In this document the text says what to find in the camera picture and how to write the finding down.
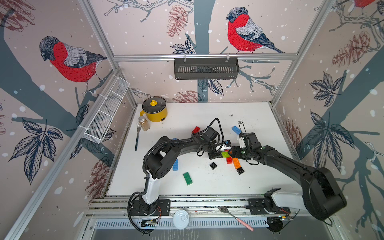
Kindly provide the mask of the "lime green lego brick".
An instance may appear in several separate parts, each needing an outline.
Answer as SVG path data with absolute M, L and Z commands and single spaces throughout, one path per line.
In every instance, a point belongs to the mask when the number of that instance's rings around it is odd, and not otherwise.
M 223 158 L 230 158 L 231 157 L 228 152 L 221 152 L 221 154 L 222 154 Z

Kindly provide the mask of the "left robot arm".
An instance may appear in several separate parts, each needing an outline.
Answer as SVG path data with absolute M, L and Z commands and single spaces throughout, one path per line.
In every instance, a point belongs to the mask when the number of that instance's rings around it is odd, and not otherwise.
M 161 137 L 143 159 L 142 170 L 146 174 L 144 190 L 133 193 L 133 196 L 138 196 L 143 213 L 151 215 L 156 211 L 160 179 L 170 172 L 179 156 L 196 153 L 201 157 L 208 153 L 210 159 L 215 159 L 222 156 L 221 148 L 224 146 L 224 133 L 218 118 L 213 119 L 205 129 L 192 133 L 188 139 L 171 140 L 166 136 Z

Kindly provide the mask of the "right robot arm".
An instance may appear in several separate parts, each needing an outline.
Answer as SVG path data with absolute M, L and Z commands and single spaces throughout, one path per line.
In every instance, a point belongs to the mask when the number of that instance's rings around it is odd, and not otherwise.
M 302 187 L 304 209 L 314 218 L 323 221 L 347 206 L 331 171 L 304 165 L 281 154 L 271 146 L 262 146 L 255 133 L 244 134 L 245 147 L 232 146 L 229 155 L 241 160 L 255 160 L 274 168 Z

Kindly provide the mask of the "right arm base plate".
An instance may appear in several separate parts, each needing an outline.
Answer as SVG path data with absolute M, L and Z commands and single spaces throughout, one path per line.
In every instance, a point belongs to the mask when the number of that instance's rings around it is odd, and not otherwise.
M 248 199 L 246 209 L 250 210 L 252 215 L 290 215 L 289 208 L 278 207 L 272 199 Z

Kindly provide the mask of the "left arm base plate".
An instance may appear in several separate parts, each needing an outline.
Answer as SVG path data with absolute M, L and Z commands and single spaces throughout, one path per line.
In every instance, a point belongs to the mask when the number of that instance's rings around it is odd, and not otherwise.
M 128 207 L 131 216 L 168 216 L 170 214 L 170 200 L 156 200 L 148 205 L 144 200 L 134 200 Z

